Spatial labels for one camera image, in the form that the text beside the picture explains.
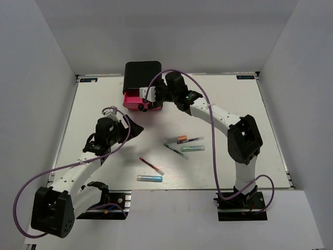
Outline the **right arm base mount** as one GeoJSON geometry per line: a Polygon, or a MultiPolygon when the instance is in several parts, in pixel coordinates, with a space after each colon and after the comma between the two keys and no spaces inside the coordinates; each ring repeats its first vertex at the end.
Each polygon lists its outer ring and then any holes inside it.
{"type": "Polygon", "coordinates": [[[256,192],[245,205],[237,196],[228,201],[222,200],[218,193],[213,199],[217,205],[219,221],[266,221],[266,211],[261,211],[265,206],[262,192],[256,192]]]}

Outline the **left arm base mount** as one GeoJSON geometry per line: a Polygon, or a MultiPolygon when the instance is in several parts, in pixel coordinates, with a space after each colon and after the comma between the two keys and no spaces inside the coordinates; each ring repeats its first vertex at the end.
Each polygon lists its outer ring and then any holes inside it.
{"type": "Polygon", "coordinates": [[[97,204],[90,205],[79,220],[125,220],[130,211],[132,191],[109,191],[97,204]]]}

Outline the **pink drawer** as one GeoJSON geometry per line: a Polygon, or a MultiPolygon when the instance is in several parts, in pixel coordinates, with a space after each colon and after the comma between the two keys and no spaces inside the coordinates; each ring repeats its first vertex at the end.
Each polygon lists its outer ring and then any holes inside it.
{"type": "Polygon", "coordinates": [[[123,106],[130,111],[160,110],[147,109],[148,101],[142,100],[139,96],[139,89],[130,89],[124,92],[123,106]]]}

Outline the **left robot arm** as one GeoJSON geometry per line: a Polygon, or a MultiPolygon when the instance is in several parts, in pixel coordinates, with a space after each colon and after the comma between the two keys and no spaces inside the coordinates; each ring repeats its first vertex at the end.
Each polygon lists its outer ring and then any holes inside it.
{"type": "Polygon", "coordinates": [[[50,187],[39,188],[34,197],[31,228],[65,238],[71,231],[75,219],[90,207],[106,207],[110,202],[108,186],[91,181],[91,175],[108,158],[112,146],[122,144],[140,135],[144,128],[128,115],[123,120],[125,127],[114,115],[98,119],[78,159],[78,166],[69,170],[50,187]]]}

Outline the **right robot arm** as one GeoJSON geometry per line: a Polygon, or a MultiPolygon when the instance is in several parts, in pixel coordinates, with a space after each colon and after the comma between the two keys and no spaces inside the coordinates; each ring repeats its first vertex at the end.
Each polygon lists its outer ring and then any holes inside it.
{"type": "Polygon", "coordinates": [[[236,165],[234,194],[228,200],[242,208],[254,201],[258,190],[255,180],[255,166],[263,141],[255,119],[231,114],[210,102],[204,90],[189,90],[185,84],[186,73],[166,70],[165,79],[158,73],[147,88],[140,90],[145,103],[173,102],[177,108],[211,125],[211,131],[221,131],[227,137],[227,150],[236,165]]]}

